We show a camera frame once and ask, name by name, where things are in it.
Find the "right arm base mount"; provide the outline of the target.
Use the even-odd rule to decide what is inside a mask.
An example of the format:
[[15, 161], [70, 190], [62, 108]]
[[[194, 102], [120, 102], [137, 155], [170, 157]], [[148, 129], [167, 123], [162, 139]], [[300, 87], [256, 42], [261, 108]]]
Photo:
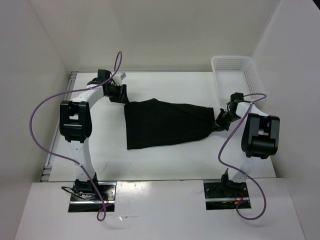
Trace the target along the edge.
[[205, 206], [207, 211], [235, 210], [238, 203], [239, 209], [251, 209], [247, 184], [240, 189], [232, 188], [228, 192], [222, 190], [220, 180], [203, 182]]

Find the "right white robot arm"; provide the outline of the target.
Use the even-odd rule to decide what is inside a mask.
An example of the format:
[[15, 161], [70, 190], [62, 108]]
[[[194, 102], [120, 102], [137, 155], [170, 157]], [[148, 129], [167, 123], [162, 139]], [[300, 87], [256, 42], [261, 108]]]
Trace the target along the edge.
[[236, 167], [225, 164], [227, 170], [219, 184], [219, 191], [225, 197], [242, 190], [256, 164], [275, 155], [278, 150], [280, 118], [262, 112], [256, 107], [256, 100], [248, 101], [245, 97], [243, 93], [233, 93], [227, 109], [221, 109], [215, 120], [215, 125], [221, 131], [229, 130], [231, 123], [239, 121], [233, 133], [245, 123], [240, 144], [243, 154]]

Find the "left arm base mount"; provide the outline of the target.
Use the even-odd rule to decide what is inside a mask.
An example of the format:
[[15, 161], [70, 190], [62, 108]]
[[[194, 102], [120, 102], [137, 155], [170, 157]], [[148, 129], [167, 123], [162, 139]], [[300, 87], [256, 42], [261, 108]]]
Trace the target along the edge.
[[[84, 193], [83, 191], [76, 192], [74, 186], [72, 188], [64, 187], [64, 189], [71, 194], [68, 207], [69, 213], [97, 213], [99, 210], [103, 210], [103, 203], [97, 194]], [[106, 204], [106, 212], [114, 212], [117, 183], [99, 182], [98, 189]]]

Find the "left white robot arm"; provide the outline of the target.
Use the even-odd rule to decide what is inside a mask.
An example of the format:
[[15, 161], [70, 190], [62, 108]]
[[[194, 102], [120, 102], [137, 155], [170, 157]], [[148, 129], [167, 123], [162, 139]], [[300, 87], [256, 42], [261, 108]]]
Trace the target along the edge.
[[91, 108], [103, 97], [114, 103], [128, 103], [127, 85], [123, 84], [125, 78], [124, 72], [99, 69], [97, 77], [87, 83], [83, 92], [60, 103], [59, 131], [75, 160], [76, 180], [71, 192], [79, 198], [94, 200], [100, 194], [89, 150], [89, 137], [93, 131]]

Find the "black shorts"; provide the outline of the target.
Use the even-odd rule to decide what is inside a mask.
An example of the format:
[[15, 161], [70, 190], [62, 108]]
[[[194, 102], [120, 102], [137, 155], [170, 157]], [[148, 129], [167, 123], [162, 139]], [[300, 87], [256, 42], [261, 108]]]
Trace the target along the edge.
[[155, 98], [127, 103], [124, 116], [128, 150], [200, 141], [212, 132], [222, 131], [215, 124], [212, 107]]

